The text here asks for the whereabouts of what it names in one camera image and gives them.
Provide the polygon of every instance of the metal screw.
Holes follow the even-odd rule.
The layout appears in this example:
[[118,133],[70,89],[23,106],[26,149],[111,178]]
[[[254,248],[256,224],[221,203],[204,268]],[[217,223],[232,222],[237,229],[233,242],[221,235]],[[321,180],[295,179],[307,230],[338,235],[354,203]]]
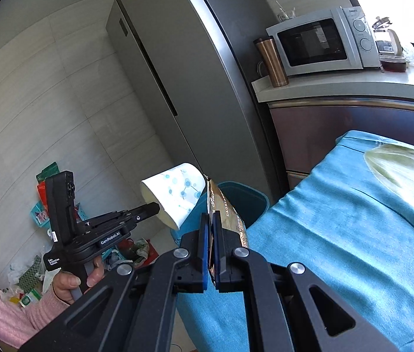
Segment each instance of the metal screw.
[[116,271],[119,275],[129,275],[132,272],[132,266],[124,263],[123,265],[119,265]]
[[175,249],[173,254],[176,258],[186,258],[189,255],[189,251],[186,249]]
[[290,270],[295,274],[303,274],[306,269],[301,263],[295,262],[290,265]]
[[237,257],[244,258],[244,257],[247,257],[249,255],[249,250],[246,249],[245,247],[237,247],[235,249],[234,253]]

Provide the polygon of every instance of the copper tumbler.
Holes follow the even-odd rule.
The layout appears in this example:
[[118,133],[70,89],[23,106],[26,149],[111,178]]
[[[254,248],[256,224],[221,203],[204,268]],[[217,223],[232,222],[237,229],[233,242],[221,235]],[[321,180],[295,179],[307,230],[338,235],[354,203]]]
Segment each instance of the copper tumbler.
[[289,79],[284,71],[279,54],[277,53],[276,41],[273,37],[258,38],[254,44],[259,49],[262,59],[269,71],[269,78],[274,87],[286,86]]

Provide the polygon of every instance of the white countertop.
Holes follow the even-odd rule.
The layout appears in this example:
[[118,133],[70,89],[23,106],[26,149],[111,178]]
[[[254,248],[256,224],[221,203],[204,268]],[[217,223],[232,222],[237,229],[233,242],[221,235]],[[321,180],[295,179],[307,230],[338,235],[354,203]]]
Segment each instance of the white countertop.
[[252,83],[259,102],[334,96],[379,96],[414,99],[414,67],[407,72],[349,70],[289,77],[290,84],[272,87],[269,76]]

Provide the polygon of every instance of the lid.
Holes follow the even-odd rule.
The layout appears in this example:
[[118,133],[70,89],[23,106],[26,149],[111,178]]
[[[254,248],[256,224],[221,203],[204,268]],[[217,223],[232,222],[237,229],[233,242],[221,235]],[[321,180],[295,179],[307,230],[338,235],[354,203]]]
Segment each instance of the lid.
[[381,62],[392,62],[392,63],[406,63],[405,57],[399,57],[397,55],[383,55],[380,54]]
[[373,29],[382,29],[382,27],[387,28],[389,25],[391,25],[392,22],[389,19],[389,17],[376,17],[376,22],[372,25]]
[[274,39],[274,37],[272,37],[271,35],[269,35],[267,37],[258,38],[256,40],[254,40],[253,43],[256,45],[258,43],[261,43],[261,42],[264,42],[264,41],[267,41],[267,40],[273,40],[273,39]]

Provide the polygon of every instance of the microwave window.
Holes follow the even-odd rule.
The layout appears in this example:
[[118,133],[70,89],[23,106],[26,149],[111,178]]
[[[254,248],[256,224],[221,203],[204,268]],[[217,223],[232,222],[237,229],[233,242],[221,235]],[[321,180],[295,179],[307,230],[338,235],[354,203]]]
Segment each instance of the microwave window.
[[332,18],[277,33],[290,66],[346,60],[344,44]]

